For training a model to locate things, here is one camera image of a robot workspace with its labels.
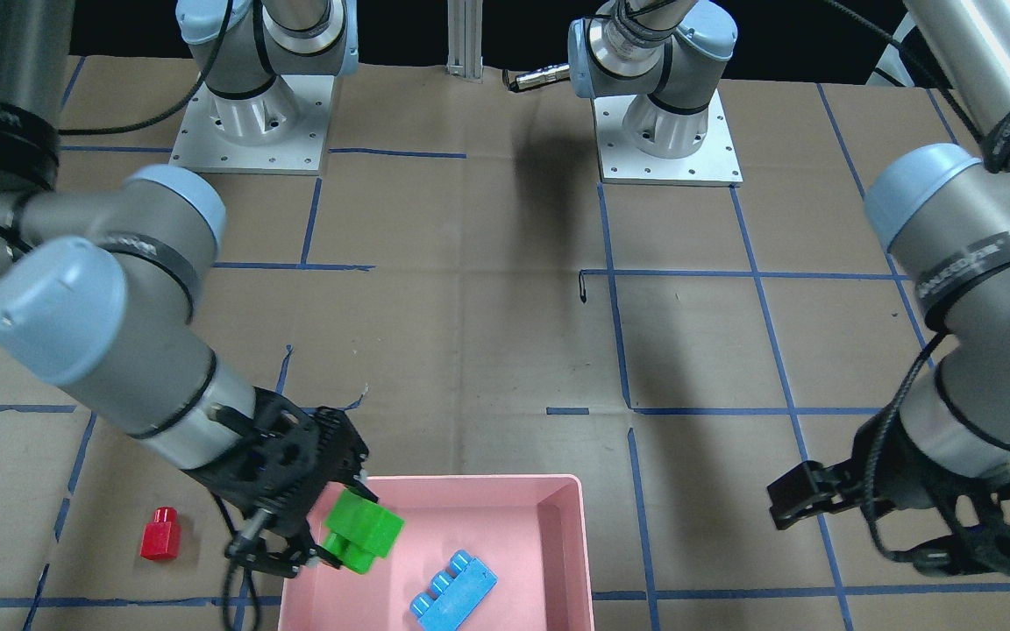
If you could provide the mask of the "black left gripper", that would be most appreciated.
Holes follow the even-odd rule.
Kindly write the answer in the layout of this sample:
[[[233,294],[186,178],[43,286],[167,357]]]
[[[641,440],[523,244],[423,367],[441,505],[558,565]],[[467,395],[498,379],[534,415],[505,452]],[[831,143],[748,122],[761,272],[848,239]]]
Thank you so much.
[[[862,482],[858,510],[877,552],[922,575],[1010,575],[1010,472],[989,479],[946,470],[918,451],[898,418],[873,416],[858,428],[852,468]],[[893,511],[935,510],[946,534],[894,549],[878,520]]]

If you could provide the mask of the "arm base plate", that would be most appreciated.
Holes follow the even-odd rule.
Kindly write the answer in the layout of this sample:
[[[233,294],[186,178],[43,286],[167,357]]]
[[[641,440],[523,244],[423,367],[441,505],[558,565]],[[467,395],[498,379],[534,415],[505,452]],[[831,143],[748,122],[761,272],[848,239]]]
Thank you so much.
[[[169,163],[200,174],[319,176],[338,87],[336,77],[286,75],[244,100],[201,88],[186,107]]]
[[[677,115],[648,96],[592,101],[601,182],[737,187],[744,174],[716,91],[705,110]]]

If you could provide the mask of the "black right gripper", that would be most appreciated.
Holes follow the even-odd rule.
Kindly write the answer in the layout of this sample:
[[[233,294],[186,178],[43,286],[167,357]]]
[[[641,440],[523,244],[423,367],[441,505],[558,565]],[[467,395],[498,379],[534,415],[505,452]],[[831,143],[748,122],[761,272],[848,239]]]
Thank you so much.
[[[217,405],[210,418],[239,430],[239,440],[189,476],[244,516],[224,555],[245,570],[297,579],[303,567],[324,562],[326,550],[309,535],[306,518],[326,485],[380,503],[362,472],[369,449],[344,411],[306,413],[280,393],[255,388],[251,413]],[[283,536],[286,546],[269,550],[265,532]]]

